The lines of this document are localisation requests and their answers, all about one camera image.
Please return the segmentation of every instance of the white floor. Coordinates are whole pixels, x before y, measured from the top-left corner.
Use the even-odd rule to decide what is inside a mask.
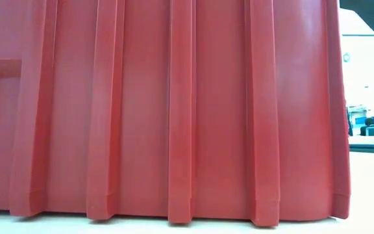
[[[255,228],[250,222],[194,220],[189,226],[169,226],[164,219],[114,218],[95,224],[84,215],[43,215],[31,219],[0,213],[0,233],[348,233],[374,232],[374,154],[351,153],[352,200],[347,220],[329,218],[319,222],[281,222],[275,229]]]

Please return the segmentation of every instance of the corrugated red panel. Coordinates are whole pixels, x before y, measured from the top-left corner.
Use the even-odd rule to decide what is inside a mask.
[[[347,218],[337,0],[0,0],[0,210]]]

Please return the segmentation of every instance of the red plastic container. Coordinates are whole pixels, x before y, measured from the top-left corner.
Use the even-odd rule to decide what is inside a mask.
[[[0,210],[275,226],[349,197],[337,0],[0,0]]]

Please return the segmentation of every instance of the vertical ridge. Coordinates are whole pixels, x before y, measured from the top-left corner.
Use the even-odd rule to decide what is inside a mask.
[[[86,199],[95,220],[118,211],[124,19],[125,0],[99,0]]]
[[[9,204],[17,216],[46,205],[57,1],[32,0],[26,20]]]
[[[347,218],[350,206],[350,166],[347,113],[343,87],[339,5],[336,0],[327,4],[327,37],[329,65],[329,97],[331,125],[331,151],[333,169],[332,216]]]
[[[168,220],[192,221],[195,0],[171,1]]]
[[[280,176],[273,1],[245,0],[251,220],[279,223]]]

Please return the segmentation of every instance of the red plastic surface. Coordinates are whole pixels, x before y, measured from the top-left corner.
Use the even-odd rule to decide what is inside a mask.
[[[347,218],[337,0],[0,0],[0,210]]]

